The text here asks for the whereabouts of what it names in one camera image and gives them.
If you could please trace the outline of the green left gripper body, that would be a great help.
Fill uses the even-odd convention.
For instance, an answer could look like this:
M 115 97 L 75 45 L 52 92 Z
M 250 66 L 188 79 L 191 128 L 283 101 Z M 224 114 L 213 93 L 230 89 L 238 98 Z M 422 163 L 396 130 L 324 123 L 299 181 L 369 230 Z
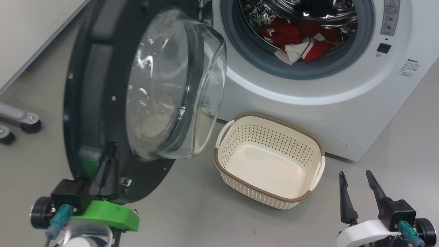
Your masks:
M 72 219 L 105 225 L 122 231 L 137 232 L 140 217 L 135 210 L 109 201 L 92 201 L 82 215 L 74 215 Z

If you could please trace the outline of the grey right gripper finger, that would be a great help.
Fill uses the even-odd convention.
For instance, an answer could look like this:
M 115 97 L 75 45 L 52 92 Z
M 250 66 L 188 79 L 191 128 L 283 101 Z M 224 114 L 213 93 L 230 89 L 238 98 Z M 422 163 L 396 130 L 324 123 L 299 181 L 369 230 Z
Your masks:
M 348 183 L 344 172 L 339 172 L 339 199 L 341 222 L 349 225 L 357 225 L 358 214 L 354 210 L 348 193 Z
M 366 171 L 367 181 L 370 189 L 373 191 L 375 196 L 375 201 L 378 207 L 378 211 L 382 211 L 384 202 L 392 201 L 392 199 L 386 196 L 385 192 L 381 188 L 380 184 L 376 180 L 374 174 L 371 170 Z

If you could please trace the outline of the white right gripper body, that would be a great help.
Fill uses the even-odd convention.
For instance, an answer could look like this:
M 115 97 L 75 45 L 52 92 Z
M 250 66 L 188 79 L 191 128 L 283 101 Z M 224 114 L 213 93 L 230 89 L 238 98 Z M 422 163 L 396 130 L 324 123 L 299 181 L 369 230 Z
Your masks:
M 401 232 L 389 231 L 380 220 L 369 220 L 343 230 L 336 239 L 338 247 L 359 247 Z

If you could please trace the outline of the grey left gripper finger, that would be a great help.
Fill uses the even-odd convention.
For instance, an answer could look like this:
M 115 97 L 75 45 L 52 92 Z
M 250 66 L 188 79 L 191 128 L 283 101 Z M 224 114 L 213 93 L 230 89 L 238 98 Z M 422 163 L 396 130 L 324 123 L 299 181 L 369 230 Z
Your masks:
M 113 199 L 117 194 L 119 173 L 119 144 L 111 143 L 104 155 L 103 197 Z
M 112 195 L 112 144 L 101 156 L 100 164 L 90 184 L 89 194 L 94 198 L 109 198 Z

